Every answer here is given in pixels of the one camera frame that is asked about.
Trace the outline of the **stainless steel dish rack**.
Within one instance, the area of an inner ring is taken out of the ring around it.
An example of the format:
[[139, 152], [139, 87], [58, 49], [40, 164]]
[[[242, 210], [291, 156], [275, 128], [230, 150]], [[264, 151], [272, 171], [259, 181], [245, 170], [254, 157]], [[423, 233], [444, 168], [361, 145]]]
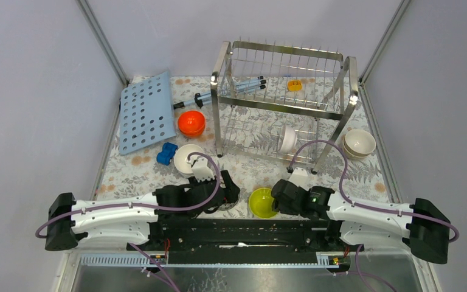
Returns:
[[[302, 90], [288, 91], [290, 80], [300, 80]], [[210, 93], [218, 156], [224, 154], [222, 104], [335, 120], [337, 126], [311, 168], [317, 173], [357, 107], [357, 61], [319, 49], [225, 41], [212, 71]]]

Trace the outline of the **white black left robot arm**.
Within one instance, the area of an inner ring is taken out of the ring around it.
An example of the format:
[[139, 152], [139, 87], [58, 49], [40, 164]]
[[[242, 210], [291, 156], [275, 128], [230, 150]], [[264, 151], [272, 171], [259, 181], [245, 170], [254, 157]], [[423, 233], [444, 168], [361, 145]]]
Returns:
[[159, 249], [164, 244], [163, 223], [195, 219], [237, 203], [240, 188], [228, 171], [220, 174], [220, 181], [191, 177], [187, 184], [118, 200], [76, 200], [72, 193], [62, 193], [48, 210], [44, 248], [66, 251], [133, 243]]

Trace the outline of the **white ceramic bowl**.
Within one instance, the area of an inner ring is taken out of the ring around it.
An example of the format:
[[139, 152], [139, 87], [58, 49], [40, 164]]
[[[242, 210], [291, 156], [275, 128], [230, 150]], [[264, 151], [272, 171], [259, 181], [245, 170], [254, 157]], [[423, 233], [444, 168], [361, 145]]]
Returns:
[[297, 143], [296, 130], [288, 125], [284, 125], [280, 132], [278, 143], [279, 153], [290, 153]]

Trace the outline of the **yellow green bowl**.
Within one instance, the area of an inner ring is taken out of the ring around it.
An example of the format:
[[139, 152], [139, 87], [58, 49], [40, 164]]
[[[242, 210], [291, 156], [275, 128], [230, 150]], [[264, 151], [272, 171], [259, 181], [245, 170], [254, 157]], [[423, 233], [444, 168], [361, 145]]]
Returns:
[[273, 209], [274, 198], [270, 188], [259, 188], [249, 196], [248, 206], [250, 211], [258, 218], [269, 219], [278, 214]]

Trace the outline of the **beige floral bowl front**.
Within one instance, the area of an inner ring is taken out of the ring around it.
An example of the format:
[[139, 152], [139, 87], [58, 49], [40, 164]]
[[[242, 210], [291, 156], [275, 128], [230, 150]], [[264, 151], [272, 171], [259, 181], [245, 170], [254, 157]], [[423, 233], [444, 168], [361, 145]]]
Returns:
[[368, 156], [376, 148], [375, 138], [367, 131], [352, 129], [344, 137], [345, 148], [356, 156]]

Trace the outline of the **floral patterned table mat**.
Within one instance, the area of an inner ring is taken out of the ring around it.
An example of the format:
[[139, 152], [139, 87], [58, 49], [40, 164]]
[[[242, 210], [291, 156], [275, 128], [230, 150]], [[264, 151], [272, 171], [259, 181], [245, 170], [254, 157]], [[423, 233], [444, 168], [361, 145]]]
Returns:
[[[276, 113], [242, 106], [220, 105], [220, 121], [224, 154], [215, 162], [230, 173], [240, 188], [238, 204], [226, 211], [214, 213], [216, 218], [252, 218], [248, 208], [249, 195], [256, 189], [272, 187], [287, 178], [287, 166], [292, 155], [278, 152], [280, 131], [288, 125], [297, 132], [294, 151], [300, 156], [295, 165], [311, 169], [324, 142], [337, 126], [335, 120]], [[161, 143], [153, 144], [127, 155], [119, 153], [119, 132], [114, 135], [94, 199], [111, 200], [144, 195], [166, 185], [187, 182], [173, 165], [156, 162]], [[309, 186], [337, 189], [343, 185], [347, 195], [366, 200], [389, 202], [390, 192], [375, 153], [352, 160], [344, 166], [341, 155], [332, 150], [321, 163], [318, 173], [309, 176]]]

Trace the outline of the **small orange yellow cup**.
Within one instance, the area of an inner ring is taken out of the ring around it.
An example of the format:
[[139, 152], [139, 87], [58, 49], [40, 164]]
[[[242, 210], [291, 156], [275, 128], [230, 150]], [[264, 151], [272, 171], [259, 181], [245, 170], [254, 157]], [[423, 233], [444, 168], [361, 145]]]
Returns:
[[290, 80], [287, 83], [288, 91], [297, 92], [302, 90], [302, 82], [300, 80]]

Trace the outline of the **light blue perforated panel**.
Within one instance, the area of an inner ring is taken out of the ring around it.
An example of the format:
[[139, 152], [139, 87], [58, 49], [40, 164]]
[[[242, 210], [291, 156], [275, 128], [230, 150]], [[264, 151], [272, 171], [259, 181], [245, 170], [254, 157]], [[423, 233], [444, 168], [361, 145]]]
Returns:
[[121, 155], [176, 136], [170, 73], [163, 72], [123, 89], [119, 122]]

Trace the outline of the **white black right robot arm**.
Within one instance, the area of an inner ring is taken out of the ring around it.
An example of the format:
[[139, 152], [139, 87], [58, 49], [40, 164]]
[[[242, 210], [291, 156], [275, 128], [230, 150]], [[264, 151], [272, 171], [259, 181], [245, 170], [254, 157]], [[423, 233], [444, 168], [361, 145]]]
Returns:
[[331, 188], [305, 190], [284, 179], [275, 184], [271, 196], [277, 212], [332, 222], [334, 228], [326, 231], [324, 241], [334, 251], [345, 245], [391, 246], [409, 249], [427, 262], [444, 265], [448, 261], [451, 222], [429, 200], [416, 198], [413, 204], [357, 201]]

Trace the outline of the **orange plastic bowl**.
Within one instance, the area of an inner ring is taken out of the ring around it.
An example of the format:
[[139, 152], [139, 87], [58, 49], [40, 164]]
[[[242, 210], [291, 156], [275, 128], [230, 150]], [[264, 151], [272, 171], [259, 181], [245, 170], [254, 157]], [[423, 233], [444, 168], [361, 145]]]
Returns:
[[190, 110], [179, 116], [177, 125], [185, 137], [197, 138], [205, 130], [206, 118], [200, 111]]

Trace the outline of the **beige floral bowl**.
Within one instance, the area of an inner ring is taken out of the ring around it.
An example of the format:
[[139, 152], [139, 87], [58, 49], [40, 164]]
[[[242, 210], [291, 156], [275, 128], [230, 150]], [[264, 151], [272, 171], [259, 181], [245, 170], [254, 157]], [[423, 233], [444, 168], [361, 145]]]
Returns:
[[373, 153], [369, 153], [367, 155], [357, 155], [357, 154], [354, 154], [350, 151], [350, 149], [346, 146], [346, 143], [345, 143], [345, 139], [342, 140], [341, 142], [341, 148], [343, 150], [343, 152], [345, 153], [345, 155], [347, 156], [348, 159], [354, 159], [354, 160], [361, 160], [361, 159], [365, 159], [369, 156], [371, 156]]
[[345, 148], [356, 156], [368, 156], [376, 148], [375, 138], [367, 131], [352, 129], [344, 137]]

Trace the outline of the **blue toy car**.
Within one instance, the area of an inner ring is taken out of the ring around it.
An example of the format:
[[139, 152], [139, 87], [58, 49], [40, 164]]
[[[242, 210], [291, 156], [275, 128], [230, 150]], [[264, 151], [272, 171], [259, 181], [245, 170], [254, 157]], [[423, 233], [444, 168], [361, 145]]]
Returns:
[[176, 144], [165, 142], [162, 145], [162, 150], [156, 156], [156, 162], [162, 165], [170, 165], [178, 148]]

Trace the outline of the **white ribbed bowl front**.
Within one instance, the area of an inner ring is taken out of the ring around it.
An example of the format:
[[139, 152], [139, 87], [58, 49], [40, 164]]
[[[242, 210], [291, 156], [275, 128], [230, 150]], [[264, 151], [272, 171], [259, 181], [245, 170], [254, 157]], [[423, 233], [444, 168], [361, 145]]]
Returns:
[[188, 160], [189, 154], [193, 152], [203, 153], [204, 150], [196, 144], [185, 144], [177, 149], [173, 157], [173, 164], [176, 170], [185, 178], [193, 175], [192, 167]]

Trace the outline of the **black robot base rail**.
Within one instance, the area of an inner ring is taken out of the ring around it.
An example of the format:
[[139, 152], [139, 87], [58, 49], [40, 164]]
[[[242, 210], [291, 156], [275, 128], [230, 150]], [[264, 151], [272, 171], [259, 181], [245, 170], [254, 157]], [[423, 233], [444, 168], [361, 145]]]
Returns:
[[340, 223], [325, 220], [171, 217], [148, 226], [137, 247], [170, 264], [313, 264], [318, 253], [343, 258], [358, 248], [341, 240]]

